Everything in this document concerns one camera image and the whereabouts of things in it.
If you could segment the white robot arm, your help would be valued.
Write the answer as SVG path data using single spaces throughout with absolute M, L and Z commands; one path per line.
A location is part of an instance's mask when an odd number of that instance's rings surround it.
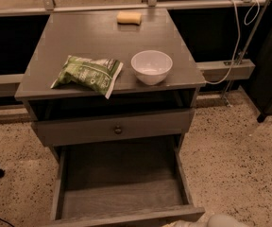
M 212 215 L 206 222 L 191 222 L 178 220 L 162 227 L 249 227 L 236 218 L 225 214 Z

